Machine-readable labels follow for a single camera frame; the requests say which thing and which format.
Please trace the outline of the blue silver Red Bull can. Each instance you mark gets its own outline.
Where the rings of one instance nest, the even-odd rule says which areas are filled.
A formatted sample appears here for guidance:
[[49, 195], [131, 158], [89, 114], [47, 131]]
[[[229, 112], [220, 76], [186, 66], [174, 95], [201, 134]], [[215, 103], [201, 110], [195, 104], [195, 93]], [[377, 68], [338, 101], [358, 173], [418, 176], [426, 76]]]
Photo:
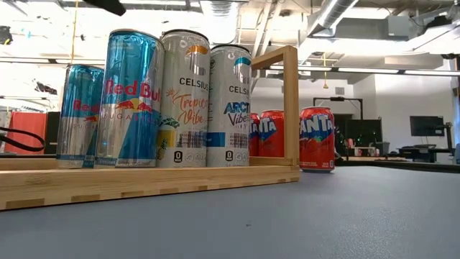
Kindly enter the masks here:
[[56, 158], [61, 168], [92, 168], [104, 69], [72, 64], [66, 68], [57, 136]]
[[155, 166], [164, 56], [153, 35], [133, 29], [110, 33], [95, 168]]

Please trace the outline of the white Celsius Tropical Vibe can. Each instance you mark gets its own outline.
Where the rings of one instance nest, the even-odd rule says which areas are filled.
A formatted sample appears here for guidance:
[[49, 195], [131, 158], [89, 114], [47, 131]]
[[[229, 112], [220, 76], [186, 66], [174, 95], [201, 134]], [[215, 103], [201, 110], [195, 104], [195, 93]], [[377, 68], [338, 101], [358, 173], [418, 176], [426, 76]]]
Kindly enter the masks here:
[[165, 46], [157, 166], [197, 168], [206, 165], [210, 45], [188, 29], [161, 37]]

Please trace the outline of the white Celsius Arctic Vibe can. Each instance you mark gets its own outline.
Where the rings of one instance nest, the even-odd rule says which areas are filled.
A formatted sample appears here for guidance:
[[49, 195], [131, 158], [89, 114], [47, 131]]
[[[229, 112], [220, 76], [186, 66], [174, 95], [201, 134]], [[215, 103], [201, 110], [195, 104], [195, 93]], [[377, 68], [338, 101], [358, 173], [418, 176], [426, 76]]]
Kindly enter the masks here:
[[206, 165], [248, 166], [251, 55], [238, 45], [217, 45], [210, 69]]

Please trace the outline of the red Fanta can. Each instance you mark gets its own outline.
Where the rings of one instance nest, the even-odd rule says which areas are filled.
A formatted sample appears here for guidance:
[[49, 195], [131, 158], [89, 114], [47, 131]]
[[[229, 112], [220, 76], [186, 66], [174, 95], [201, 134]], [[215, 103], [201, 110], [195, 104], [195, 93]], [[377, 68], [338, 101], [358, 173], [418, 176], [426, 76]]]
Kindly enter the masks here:
[[302, 171], [330, 173], [335, 168], [334, 116], [329, 107], [302, 109], [299, 140], [299, 166]]
[[259, 120], [259, 156], [284, 157], [284, 111], [263, 111]]
[[249, 155], [259, 155], [259, 116], [253, 112], [250, 114]]

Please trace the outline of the wooden slatted shelf rack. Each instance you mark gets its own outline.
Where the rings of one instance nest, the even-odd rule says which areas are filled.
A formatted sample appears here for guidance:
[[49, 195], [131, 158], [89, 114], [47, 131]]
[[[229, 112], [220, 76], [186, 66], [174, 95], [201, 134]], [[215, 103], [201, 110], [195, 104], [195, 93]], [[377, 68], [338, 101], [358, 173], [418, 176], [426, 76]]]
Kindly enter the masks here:
[[283, 157], [252, 157], [247, 167], [69, 170], [59, 169], [53, 159], [5, 159], [0, 161], [0, 211], [298, 181], [298, 50], [287, 45], [252, 62], [255, 70], [283, 64]]

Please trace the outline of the black ceiling device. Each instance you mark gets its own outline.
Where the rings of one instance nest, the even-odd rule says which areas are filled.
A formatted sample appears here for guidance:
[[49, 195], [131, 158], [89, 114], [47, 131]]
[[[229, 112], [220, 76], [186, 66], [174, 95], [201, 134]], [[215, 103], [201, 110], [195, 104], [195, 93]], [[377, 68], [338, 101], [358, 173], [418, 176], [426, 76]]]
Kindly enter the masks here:
[[10, 45], [13, 42], [11, 27], [0, 25], [0, 45]]

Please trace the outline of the black partition panel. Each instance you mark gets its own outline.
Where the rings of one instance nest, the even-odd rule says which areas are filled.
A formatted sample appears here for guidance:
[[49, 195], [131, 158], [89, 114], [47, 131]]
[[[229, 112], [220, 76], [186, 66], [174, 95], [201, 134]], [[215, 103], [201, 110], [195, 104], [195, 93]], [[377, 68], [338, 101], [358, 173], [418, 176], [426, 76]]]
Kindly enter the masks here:
[[45, 129], [44, 154], [55, 154], [58, 145], [58, 129], [60, 124], [60, 112], [48, 112]]

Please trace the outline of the orange partition panel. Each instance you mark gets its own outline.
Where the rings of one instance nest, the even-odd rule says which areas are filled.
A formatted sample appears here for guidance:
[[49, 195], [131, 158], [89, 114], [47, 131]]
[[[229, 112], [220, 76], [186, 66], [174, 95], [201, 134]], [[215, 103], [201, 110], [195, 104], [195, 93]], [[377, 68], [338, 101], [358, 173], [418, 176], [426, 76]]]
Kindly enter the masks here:
[[[34, 133], [40, 136], [42, 139], [45, 138], [46, 133], [46, 122], [47, 115], [46, 113], [37, 113], [37, 112], [9, 112], [3, 115], [0, 119], [0, 127], [7, 127], [16, 130], [23, 130], [27, 132]], [[13, 140], [23, 143], [31, 147], [39, 147], [41, 143], [36, 138], [33, 138], [29, 135], [19, 134], [15, 132], [5, 132], [0, 131], [0, 133], [5, 133], [7, 137], [12, 138]], [[28, 150], [22, 150], [18, 147], [10, 145], [5, 142], [0, 144], [0, 152], [3, 153], [16, 153], [20, 155], [43, 155], [44, 150], [32, 152]]]

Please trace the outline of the black cabinet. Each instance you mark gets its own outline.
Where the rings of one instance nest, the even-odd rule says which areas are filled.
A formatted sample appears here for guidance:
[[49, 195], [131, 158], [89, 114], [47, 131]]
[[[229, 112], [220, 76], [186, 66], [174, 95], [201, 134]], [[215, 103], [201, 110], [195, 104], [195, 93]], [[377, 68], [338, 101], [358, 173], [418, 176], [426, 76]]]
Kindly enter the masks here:
[[356, 147], [374, 147], [383, 141], [382, 121], [379, 119], [349, 119], [345, 122], [344, 136], [346, 144], [352, 140], [348, 147], [348, 155], [355, 154]]

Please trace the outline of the black computer monitor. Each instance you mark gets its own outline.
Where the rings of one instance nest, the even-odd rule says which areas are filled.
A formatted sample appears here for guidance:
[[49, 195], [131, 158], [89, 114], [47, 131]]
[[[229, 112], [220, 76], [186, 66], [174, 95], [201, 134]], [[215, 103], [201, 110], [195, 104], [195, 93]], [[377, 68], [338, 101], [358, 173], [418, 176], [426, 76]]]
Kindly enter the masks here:
[[443, 137], [443, 117], [410, 116], [410, 133], [413, 137]]

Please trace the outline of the black office desk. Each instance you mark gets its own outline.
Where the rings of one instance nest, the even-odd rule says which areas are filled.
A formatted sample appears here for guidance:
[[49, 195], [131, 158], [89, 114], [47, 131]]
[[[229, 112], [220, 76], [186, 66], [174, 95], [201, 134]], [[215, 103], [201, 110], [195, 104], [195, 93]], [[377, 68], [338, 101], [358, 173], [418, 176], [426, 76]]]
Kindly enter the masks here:
[[437, 147], [401, 147], [397, 149], [400, 157], [411, 159], [413, 161], [423, 163], [435, 163], [437, 161], [437, 154], [449, 154], [454, 155], [454, 151], [448, 148], [437, 148]]

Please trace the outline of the blue panel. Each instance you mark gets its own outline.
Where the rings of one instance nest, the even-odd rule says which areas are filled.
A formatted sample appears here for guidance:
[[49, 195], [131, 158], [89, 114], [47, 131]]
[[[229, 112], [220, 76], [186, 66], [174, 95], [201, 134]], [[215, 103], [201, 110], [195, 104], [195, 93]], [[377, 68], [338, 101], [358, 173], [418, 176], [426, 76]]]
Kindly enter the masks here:
[[454, 136], [454, 164], [460, 165], [460, 99], [454, 97], [454, 117], [453, 117], [453, 136]]

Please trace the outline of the silver ventilation duct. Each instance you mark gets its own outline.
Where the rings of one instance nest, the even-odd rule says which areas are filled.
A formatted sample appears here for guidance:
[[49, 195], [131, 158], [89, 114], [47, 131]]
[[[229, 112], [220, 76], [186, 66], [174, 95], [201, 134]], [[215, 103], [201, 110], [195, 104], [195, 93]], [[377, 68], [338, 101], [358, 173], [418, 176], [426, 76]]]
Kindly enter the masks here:
[[301, 64], [317, 52], [318, 39], [332, 38], [347, 11], [359, 0], [322, 0], [321, 8], [301, 18], [298, 30], [298, 60]]

